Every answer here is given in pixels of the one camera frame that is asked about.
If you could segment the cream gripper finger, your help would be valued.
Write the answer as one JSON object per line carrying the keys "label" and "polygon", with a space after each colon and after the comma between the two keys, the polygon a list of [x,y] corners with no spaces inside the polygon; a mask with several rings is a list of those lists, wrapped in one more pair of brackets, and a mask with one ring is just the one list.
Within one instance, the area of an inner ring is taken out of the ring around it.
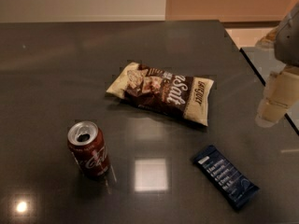
{"label": "cream gripper finger", "polygon": [[271,72],[263,90],[255,121],[270,128],[299,101],[299,67],[285,66],[279,73]]}

